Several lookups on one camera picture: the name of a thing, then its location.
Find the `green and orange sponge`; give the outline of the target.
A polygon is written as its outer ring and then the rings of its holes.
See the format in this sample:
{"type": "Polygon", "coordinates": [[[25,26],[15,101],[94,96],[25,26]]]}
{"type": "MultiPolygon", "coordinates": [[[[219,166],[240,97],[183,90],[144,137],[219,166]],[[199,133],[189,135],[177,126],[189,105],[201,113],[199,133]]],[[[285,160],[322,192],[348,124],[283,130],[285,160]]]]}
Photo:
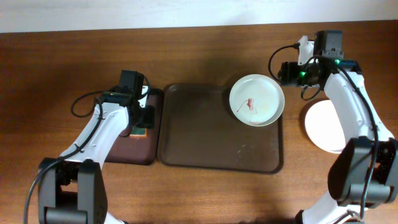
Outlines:
{"type": "Polygon", "coordinates": [[[131,129],[131,132],[129,134],[130,138],[146,138],[147,137],[147,129],[146,128],[139,128],[139,127],[133,127],[131,129]]]}

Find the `white plate with red streak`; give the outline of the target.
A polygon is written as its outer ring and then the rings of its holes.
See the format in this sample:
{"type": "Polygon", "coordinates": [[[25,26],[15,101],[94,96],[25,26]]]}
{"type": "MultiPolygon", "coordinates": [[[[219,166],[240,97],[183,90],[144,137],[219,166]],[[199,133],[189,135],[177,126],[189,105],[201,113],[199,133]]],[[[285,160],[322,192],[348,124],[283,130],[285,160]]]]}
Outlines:
{"type": "Polygon", "coordinates": [[[261,127],[277,121],[284,110],[285,96],[272,78],[252,74],[240,78],[229,93],[229,107],[240,122],[261,127]]]}

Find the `white plate with red blob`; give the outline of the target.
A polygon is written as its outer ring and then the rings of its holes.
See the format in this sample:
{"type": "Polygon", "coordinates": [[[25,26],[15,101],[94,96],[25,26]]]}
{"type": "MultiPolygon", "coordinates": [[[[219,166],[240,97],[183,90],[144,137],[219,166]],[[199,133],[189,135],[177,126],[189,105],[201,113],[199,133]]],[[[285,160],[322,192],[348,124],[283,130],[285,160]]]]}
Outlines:
{"type": "Polygon", "coordinates": [[[331,100],[312,105],[305,115],[304,126],[311,142],[321,150],[341,154],[345,148],[343,128],[331,100]]]}

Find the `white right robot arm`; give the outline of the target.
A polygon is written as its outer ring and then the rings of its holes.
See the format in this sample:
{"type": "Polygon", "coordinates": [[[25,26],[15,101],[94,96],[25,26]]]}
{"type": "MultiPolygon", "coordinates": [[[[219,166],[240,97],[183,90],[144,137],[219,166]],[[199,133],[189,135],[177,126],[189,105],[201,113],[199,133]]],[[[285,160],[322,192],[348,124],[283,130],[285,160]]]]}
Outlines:
{"type": "Polygon", "coordinates": [[[283,86],[316,87],[331,100],[346,146],[328,173],[328,190],[312,207],[296,214],[294,223],[362,223],[367,209],[397,197],[397,140],[374,109],[363,71],[344,58],[343,33],[321,30],[292,48],[296,62],[284,62],[275,79],[283,86]]]}

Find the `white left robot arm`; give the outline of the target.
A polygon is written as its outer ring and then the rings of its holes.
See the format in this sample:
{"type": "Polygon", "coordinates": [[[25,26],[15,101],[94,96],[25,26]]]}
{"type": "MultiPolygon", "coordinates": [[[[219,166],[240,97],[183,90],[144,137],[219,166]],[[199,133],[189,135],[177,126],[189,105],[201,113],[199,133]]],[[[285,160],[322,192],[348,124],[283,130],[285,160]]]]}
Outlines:
{"type": "Polygon", "coordinates": [[[38,189],[40,223],[120,223],[110,214],[103,164],[115,141],[136,128],[154,126],[155,108],[140,98],[104,92],[91,119],[58,158],[42,160],[32,184],[38,189]]]}

